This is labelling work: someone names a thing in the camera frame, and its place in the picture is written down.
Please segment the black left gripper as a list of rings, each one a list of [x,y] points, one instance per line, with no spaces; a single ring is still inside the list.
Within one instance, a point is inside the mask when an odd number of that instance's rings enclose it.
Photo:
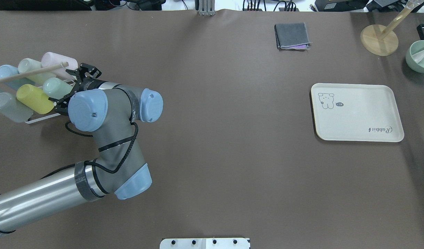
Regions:
[[[48,100],[52,101],[54,104],[53,111],[64,116],[69,116],[68,114],[68,105],[70,98],[75,95],[77,92],[87,91],[87,90],[93,90],[99,88],[99,86],[102,84],[101,80],[98,80],[98,77],[101,76],[102,72],[98,70],[95,66],[91,66],[86,63],[81,63],[79,67],[75,70],[66,69],[66,72],[69,75],[72,75],[75,77],[78,83],[75,83],[73,86],[71,92],[69,93],[69,97],[63,97],[62,99],[55,99],[52,97],[49,97]]]

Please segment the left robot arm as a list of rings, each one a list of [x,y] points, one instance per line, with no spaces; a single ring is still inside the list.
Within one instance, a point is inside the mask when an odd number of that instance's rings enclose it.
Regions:
[[[55,102],[78,134],[92,137],[99,158],[59,168],[34,183],[0,194],[0,238],[16,229],[114,193],[126,200],[152,184],[136,137],[137,121],[155,122],[163,111],[157,91],[99,80],[101,72],[81,63],[66,72],[76,78],[72,90]]]

